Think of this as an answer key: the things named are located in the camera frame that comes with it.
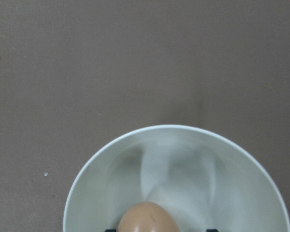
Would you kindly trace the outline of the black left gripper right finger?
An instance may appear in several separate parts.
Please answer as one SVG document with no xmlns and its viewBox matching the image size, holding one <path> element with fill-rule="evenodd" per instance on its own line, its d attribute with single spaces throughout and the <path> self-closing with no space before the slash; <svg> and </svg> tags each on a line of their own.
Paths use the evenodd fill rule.
<svg viewBox="0 0 290 232">
<path fill-rule="evenodd" d="M 206 232 L 219 232 L 217 229 L 206 229 Z"/>
</svg>

